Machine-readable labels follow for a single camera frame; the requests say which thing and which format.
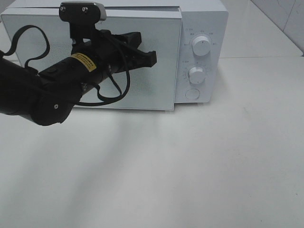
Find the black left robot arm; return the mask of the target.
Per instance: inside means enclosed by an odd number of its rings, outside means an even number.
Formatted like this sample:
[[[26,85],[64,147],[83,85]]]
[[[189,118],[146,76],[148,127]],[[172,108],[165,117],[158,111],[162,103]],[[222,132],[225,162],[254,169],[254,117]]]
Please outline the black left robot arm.
[[[6,59],[29,29],[19,29],[9,50],[0,54],[0,111],[41,126],[64,122],[76,105],[95,107],[122,100],[130,89],[130,71],[157,62],[155,51],[139,49],[140,32],[114,35],[92,29],[71,33],[70,56],[38,71],[28,62],[19,66]]]

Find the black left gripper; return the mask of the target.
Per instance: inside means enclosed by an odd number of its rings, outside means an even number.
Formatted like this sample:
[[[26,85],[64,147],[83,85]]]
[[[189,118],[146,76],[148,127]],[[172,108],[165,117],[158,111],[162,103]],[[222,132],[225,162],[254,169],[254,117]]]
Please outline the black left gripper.
[[[68,75],[80,83],[101,83],[109,74],[125,71],[123,47],[138,49],[142,43],[140,32],[112,34],[108,30],[96,33],[94,39],[73,46],[68,57]],[[128,69],[153,67],[157,63],[155,51],[128,51]]]

